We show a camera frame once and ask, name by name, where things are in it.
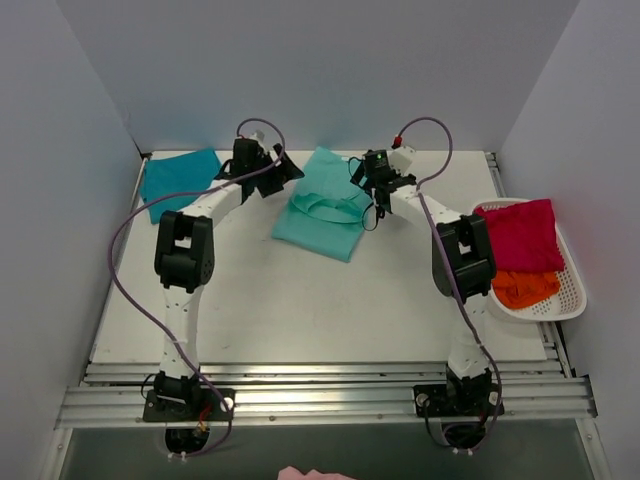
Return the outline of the mint green t-shirt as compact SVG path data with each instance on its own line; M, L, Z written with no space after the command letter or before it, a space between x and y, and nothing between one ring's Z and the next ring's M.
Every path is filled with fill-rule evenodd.
M363 214L370 197L351 183L344 157L322 147L303 168L276 220L271 237L348 263L364 233Z

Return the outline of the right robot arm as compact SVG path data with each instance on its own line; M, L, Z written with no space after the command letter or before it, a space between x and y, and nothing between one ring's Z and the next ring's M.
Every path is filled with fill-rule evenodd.
M472 380L490 371L485 320L487 296L496 264L485 220L463 214L422 192L409 172L416 151L369 150L352 161L351 182L373 201L378 220L398 216L432 237L432 277L438 291L452 299L461 319L452 328L447 375L456 379L444 388L444 400L455 412L469 411L480 400Z

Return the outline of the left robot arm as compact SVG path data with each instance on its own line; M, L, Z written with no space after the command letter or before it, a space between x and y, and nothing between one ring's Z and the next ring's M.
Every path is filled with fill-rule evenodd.
M253 193L266 198L303 177L282 144L268 149L257 133L239 137L206 191L190 205L161 215L154 270L168 333L153 391L177 418L194 417L202 405L197 326L202 294L215 267L214 227Z

